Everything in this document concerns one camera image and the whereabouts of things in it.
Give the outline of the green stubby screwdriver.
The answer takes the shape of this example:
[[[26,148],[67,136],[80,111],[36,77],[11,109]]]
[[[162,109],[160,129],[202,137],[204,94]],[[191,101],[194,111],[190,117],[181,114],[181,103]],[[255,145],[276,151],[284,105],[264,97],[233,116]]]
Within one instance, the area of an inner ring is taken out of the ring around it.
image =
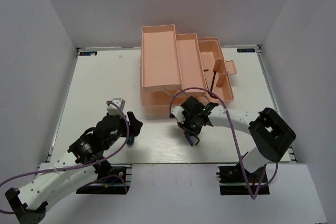
[[[127,140],[127,147],[132,147],[135,141],[135,137],[134,136],[129,136],[128,140]]]

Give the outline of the long brown hex key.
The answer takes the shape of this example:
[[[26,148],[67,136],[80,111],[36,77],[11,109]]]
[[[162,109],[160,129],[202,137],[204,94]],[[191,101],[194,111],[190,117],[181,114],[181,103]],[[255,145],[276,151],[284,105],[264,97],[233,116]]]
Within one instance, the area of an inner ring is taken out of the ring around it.
[[[211,79],[210,79],[209,69],[204,69],[203,72],[204,72],[206,87],[208,88],[209,91],[213,91],[217,72],[216,71],[212,72]]]

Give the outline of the pink plastic toolbox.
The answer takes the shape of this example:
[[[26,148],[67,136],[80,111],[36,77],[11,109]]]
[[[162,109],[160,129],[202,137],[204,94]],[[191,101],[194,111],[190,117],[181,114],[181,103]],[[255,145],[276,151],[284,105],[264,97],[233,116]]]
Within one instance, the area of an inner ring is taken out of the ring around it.
[[[210,79],[217,72],[213,91],[206,87],[204,69]],[[189,96],[203,104],[219,99],[229,104],[234,100],[229,76],[236,72],[216,37],[180,34],[173,24],[142,27],[140,99],[148,114],[167,113],[170,104],[180,105]]]

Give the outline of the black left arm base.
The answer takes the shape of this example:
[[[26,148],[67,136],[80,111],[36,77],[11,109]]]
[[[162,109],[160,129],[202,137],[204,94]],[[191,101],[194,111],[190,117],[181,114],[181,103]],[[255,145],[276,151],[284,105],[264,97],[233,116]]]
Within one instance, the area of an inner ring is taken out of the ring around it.
[[[95,182],[90,182],[77,189],[78,195],[126,195],[131,186],[132,165],[114,165],[106,174],[98,175]]]

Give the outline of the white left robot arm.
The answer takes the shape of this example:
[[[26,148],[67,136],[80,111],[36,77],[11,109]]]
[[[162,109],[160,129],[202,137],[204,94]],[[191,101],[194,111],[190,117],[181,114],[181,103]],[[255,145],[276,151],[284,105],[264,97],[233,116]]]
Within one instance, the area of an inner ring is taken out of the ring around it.
[[[5,197],[19,223],[40,223],[57,202],[95,183],[107,189],[120,182],[128,190],[126,167],[112,166],[103,155],[119,138],[126,146],[140,134],[142,122],[133,112],[124,113],[124,104],[122,98],[107,101],[106,116],[85,130],[50,168],[37,171],[27,185],[7,190]]]

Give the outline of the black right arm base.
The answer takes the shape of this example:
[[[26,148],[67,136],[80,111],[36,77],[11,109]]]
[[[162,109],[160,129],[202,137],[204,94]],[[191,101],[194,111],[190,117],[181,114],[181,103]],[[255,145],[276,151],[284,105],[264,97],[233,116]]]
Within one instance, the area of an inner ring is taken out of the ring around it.
[[[217,168],[216,175],[219,179],[221,196],[249,196],[247,184],[239,165],[218,166]],[[261,167],[253,173],[246,172],[253,195],[256,192],[263,171],[264,168]]]

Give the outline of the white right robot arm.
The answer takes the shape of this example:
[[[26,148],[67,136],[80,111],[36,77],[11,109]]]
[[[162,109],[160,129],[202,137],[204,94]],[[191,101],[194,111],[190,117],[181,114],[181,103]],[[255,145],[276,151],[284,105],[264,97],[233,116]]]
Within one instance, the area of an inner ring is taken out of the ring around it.
[[[202,127],[226,127],[250,135],[255,147],[242,157],[237,168],[238,177],[247,182],[256,170],[268,163],[277,163],[296,139],[293,129],[272,108],[261,112],[228,110],[223,105],[209,102],[204,105],[189,97],[181,105],[171,108],[170,117],[187,135],[198,138]]]

